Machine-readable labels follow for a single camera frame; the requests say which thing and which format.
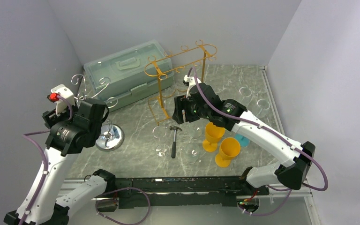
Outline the clear glass chrome rack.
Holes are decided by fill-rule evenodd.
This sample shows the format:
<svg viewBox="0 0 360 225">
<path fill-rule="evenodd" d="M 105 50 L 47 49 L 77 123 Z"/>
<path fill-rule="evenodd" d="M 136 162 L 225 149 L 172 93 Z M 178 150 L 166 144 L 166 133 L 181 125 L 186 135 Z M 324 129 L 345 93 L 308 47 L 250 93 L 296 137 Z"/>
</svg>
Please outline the clear glass chrome rack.
<svg viewBox="0 0 360 225">
<path fill-rule="evenodd" d="M 197 122 L 190 123 L 189 128 L 190 128 L 189 136 L 191 139 L 197 140 L 202 135 L 203 129 L 199 123 Z"/>
<path fill-rule="evenodd" d="M 166 144 L 166 128 L 162 126 L 156 126 L 152 133 L 157 141 L 156 154 L 161 158 L 166 157 L 169 154 L 169 146 Z"/>
</svg>

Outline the orange wine glass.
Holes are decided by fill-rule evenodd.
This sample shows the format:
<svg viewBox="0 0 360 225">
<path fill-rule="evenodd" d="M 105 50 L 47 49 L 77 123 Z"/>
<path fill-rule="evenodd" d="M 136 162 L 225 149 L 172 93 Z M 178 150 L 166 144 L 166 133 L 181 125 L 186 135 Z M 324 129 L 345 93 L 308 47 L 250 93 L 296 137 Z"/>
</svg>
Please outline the orange wine glass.
<svg viewBox="0 0 360 225">
<path fill-rule="evenodd" d="M 202 142 L 203 149 L 207 152 L 214 152 L 224 134 L 224 127 L 217 127 L 212 122 L 209 122 L 205 127 L 205 139 Z"/>
<path fill-rule="evenodd" d="M 240 143 L 235 138 L 225 138 L 219 146 L 219 152 L 215 156 L 215 163 L 219 167 L 228 167 L 231 161 L 239 155 L 240 150 Z"/>
</svg>

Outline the clear wine glass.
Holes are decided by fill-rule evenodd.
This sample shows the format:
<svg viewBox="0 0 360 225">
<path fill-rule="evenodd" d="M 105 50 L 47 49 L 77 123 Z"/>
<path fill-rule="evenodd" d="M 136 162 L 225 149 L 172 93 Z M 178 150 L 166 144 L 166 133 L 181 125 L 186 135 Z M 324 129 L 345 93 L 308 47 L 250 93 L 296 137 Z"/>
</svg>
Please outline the clear wine glass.
<svg viewBox="0 0 360 225">
<path fill-rule="evenodd" d="M 242 96 L 242 102 L 245 105 L 248 105 L 253 97 L 253 93 L 251 91 L 251 89 L 247 86 L 243 86 L 239 89 L 239 94 Z"/>
<path fill-rule="evenodd" d="M 256 116 L 258 118 L 263 118 L 267 116 L 267 114 L 269 113 L 271 105 L 268 100 L 259 99 L 256 103 L 256 107 L 257 107 Z"/>
</svg>

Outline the blue wine glass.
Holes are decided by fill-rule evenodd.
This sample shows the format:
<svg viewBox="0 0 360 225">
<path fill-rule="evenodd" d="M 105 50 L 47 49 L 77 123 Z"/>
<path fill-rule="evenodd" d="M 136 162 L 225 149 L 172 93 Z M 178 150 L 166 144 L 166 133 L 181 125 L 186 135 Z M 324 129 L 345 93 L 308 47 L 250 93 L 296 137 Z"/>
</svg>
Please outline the blue wine glass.
<svg viewBox="0 0 360 225">
<path fill-rule="evenodd" d="M 240 134 L 236 134 L 234 137 L 240 144 L 242 148 L 247 147 L 250 143 L 250 140 Z"/>
</svg>

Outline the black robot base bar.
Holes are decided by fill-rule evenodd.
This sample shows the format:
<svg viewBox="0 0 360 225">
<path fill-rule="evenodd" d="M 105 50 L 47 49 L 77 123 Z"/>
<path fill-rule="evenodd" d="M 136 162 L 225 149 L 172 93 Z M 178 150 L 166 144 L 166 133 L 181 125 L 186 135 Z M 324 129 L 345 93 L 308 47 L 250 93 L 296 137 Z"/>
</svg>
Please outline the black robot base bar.
<svg viewBox="0 0 360 225">
<path fill-rule="evenodd" d="M 120 209 L 150 206 L 221 205 L 268 195 L 265 186 L 247 184 L 239 176 L 117 178 L 97 197 L 115 199 Z"/>
</svg>

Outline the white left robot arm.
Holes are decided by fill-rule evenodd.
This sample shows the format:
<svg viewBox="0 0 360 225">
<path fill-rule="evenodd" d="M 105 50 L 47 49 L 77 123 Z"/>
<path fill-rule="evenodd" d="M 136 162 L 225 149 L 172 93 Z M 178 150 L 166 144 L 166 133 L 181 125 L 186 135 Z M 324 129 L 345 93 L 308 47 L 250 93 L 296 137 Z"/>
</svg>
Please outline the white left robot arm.
<svg viewBox="0 0 360 225">
<path fill-rule="evenodd" d="M 66 225 L 87 201 L 116 190 L 115 175 L 99 169 L 88 181 L 58 197 L 69 169 L 84 148 L 95 145 L 109 114 L 104 101 L 87 98 L 79 106 L 66 106 L 42 114 L 49 129 L 46 148 L 39 148 L 42 164 L 21 206 L 4 217 L 7 225 Z"/>
</svg>

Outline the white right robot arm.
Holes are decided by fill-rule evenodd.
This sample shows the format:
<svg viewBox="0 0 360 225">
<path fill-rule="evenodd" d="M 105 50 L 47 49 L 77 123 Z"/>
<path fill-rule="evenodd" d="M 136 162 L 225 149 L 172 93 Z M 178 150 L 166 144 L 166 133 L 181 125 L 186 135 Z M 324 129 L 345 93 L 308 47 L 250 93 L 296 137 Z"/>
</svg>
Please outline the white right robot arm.
<svg viewBox="0 0 360 225">
<path fill-rule="evenodd" d="M 261 186 L 280 183 L 292 190 L 299 190 L 311 166 L 315 146 L 292 140 L 255 117 L 245 106 L 234 99 L 210 99 L 210 107 L 203 98 L 177 96 L 174 98 L 172 118 L 178 123 L 207 119 L 215 126 L 225 128 L 248 138 L 277 159 L 262 167 L 248 167 L 240 181 L 240 190 L 250 195 Z"/>
</svg>

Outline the chrome tree glass rack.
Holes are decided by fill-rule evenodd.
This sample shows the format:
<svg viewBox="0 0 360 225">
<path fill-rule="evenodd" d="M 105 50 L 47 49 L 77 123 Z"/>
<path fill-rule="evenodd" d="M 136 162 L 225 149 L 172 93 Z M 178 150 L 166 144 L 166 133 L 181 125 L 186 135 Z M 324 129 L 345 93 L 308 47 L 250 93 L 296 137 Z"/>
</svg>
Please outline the chrome tree glass rack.
<svg viewBox="0 0 360 225">
<path fill-rule="evenodd" d="M 82 74 L 76 74 L 71 78 L 71 83 L 74 85 L 78 85 L 79 83 L 83 82 L 84 90 L 78 91 L 78 94 L 75 95 L 75 103 L 77 106 L 80 105 L 81 101 L 87 98 L 95 98 L 97 97 L 109 86 L 111 83 L 111 79 L 108 77 L 103 77 L 99 80 L 99 84 L 103 85 L 101 90 L 98 90 L 93 95 L 86 94 L 86 78 Z M 114 124 L 109 118 L 108 114 L 114 106 L 118 104 L 118 99 L 116 97 L 110 97 L 107 100 L 103 100 L 108 107 L 108 111 L 106 113 L 106 120 L 103 122 L 101 127 L 101 133 L 98 139 L 95 142 L 95 146 L 103 151 L 103 152 L 111 152 L 118 149 L 124 142 L 125 134 L 123 129 Z"/>
</svg>

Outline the clear plastic storage box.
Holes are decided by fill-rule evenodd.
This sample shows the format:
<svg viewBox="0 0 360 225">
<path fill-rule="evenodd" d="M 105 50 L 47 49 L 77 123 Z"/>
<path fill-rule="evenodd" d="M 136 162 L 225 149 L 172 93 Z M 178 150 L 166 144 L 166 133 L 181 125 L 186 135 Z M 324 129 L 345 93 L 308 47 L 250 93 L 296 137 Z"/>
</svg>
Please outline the clear plastic storage box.
<svg viewBox="0 0 360 225">
<path fill-rule="evenodd" d="M 173 85 L 171 59 L 156 40 L 84 64 L 97 99 L 120 109 Z"/>
</svg>

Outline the black handled hammer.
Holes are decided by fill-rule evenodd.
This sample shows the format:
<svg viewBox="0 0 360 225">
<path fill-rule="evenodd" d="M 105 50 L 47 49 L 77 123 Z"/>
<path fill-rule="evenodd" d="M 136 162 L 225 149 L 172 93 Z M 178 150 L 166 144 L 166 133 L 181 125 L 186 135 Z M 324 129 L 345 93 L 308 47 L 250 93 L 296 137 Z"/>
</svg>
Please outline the black handled hammer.
<svg viewBox="0 0 360 225">
<path fill-rule="evenodd" d="M 182 131 L 182 129 L 178 126 L 170 126 L 170 130 L 174 132 L 173 135 L 173 142 L 172 142 L 172 149 L 171 149 L 171 158 L 176 158 L 176 140 L 177 140 L 177 132 Z"/>
</svg>

